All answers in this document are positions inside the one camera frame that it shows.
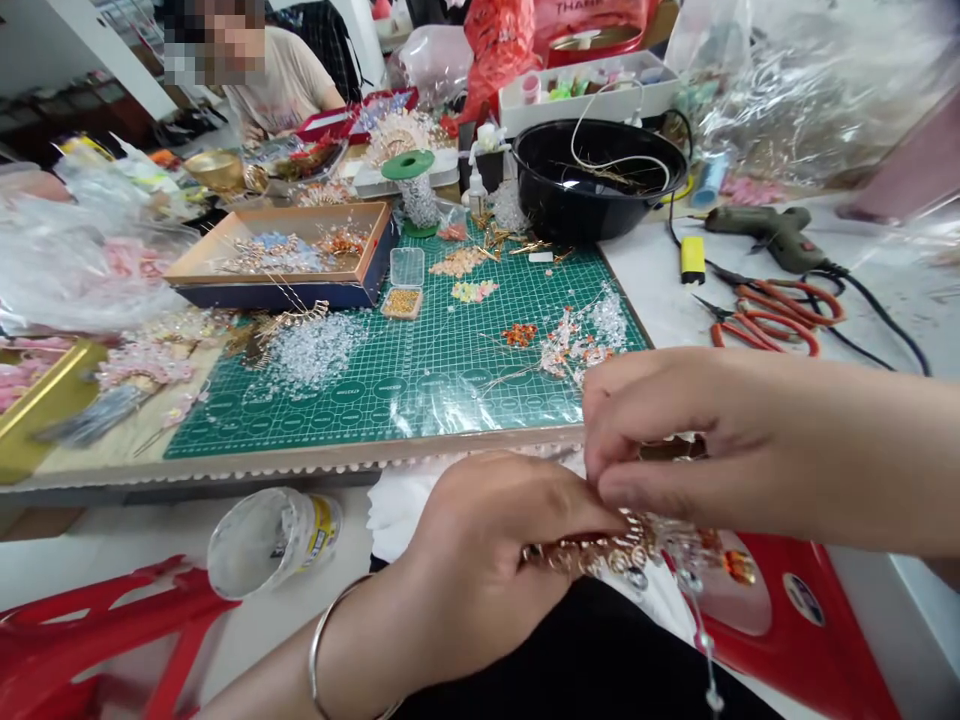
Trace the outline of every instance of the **wrist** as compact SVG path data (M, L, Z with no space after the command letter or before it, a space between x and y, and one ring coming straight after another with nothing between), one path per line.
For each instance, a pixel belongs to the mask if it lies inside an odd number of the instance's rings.
M402 571L385 568L330 614L317 649L317 697L328 720L371 720L425 687L405 649Z

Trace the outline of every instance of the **glue bottle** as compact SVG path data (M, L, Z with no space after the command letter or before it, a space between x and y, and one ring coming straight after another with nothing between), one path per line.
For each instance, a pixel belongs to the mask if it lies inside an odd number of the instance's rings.
M470 173L470 187L465 195L467 202L464 204L470 208L474 221L479 220L487 209L487 189L483 186L483 177L476 165Z

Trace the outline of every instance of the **bracelet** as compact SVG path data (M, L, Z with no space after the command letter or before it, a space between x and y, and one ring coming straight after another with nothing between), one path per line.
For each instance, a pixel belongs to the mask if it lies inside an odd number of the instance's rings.
M327 714L327 711L323 709L323 705L320 704L320 698L317 696L317 650L320 649L320 637L323 635L323 628L327 624L327 618L330 617L330 614L333 612L334 608L340 604L340 601L356 590L362 582L369 580L372 577L373 574L364 575L363 577L357 578L352 583L347 585L347 587L343 589L343 592L337 595L336 599L330 603L330 607L323 611L323 615L320 616L320 620L317 622L317 629L313 631L313 642L310 643L309 659L310 690L313 693L313 707L323 720L330 720L330 716ZM374 720L387 720L393 716L393 714L400 708L402 704L403 700L400 700L400 702L387 708L382 715Z

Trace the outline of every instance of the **cutting mat grid lines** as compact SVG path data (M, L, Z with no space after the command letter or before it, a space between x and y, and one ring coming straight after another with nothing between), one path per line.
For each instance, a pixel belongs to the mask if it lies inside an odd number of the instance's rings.
M475 241L481 236L473 226L470 233ZM210 400L191 412L164 457L582 421L579 391L569 381L536 369L521 371L539 361L539 340L556 327L564 306L586 306L597 299L604 282L617 287L596 250L578 250L561 263L531 263L526 255L506 253L500 263L487 260L462 281L491 280L500 287L482 303L468 304L450 294L456 278L429 274L430 267L460 244L405 235L400 246L420 247L426 257L424 301L417 320L391 320L379 309L350 311L366 324L367 340L353 353L349 367L316 393L271 396L263 373L243 367L239 358L221 357L210 375ZM621 303L628 318L627 349L645 349L643 332L622 296ZM514 323L539 328L531 348L504 347L500 333Z

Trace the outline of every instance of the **finger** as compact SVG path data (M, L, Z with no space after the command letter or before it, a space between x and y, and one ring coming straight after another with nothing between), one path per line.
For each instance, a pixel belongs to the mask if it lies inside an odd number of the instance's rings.
M622 388L587 427L584 462L595 482L613 463L631 459L637 444L716 426L716 393L683 365L665 368Z
M504 529L514 540L544 543L567 535L625 529L620 514L605 507L580 476L555 463L537 461L535 465L511 493L511 508L504 515Z
M604 402L627 385L671 365L699 361L706 348L666 348L625 353L587 371L583 379L583 421L589 427Z
M613 507L653 512L698 527L759 530L776 512L763 453L700 462L632 462L607 468L597 487Z

